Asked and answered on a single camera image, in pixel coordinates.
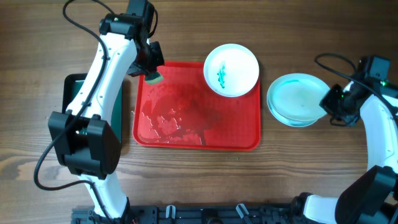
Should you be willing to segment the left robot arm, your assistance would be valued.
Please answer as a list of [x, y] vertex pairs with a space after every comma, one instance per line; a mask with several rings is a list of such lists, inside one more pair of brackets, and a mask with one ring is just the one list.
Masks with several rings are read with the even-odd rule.
[[133, 223], [134, 213], [121, 190], [116, 168], [121, 142], [111, 127], [114, 104], [126, 75], [161, 81], [164, 58], [158, 42], [151, 42], [158, 13], [148, 0], [130, 1], [126, 12], [109, 12], [95, 34], [98, 49], [85, 81], [62, 113], [49, 119], [54, 150], [62, 166], [88, 189], [95, 223]]

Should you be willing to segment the yellow green sponge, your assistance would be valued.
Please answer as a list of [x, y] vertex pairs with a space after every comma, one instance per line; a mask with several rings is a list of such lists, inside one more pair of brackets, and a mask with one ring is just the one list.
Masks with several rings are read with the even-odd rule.
[[163, 80], [163, 76], [159, 72], [150, 72], [144, 78], [144, 81], [149, 85], [154, 85]]

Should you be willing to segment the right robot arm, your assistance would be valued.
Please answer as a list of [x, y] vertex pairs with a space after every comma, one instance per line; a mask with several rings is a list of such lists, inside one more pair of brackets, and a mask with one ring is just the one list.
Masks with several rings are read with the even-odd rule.
[[291, 203], [291, 223], [397, 223], [397, 86], [387, 80], [390, 61], [364, 56], [350, 83], [323, 97], [320, 106], [334, 126], [362, 120], [366, 132], [368, 170], [338, 198], [302, 193]]

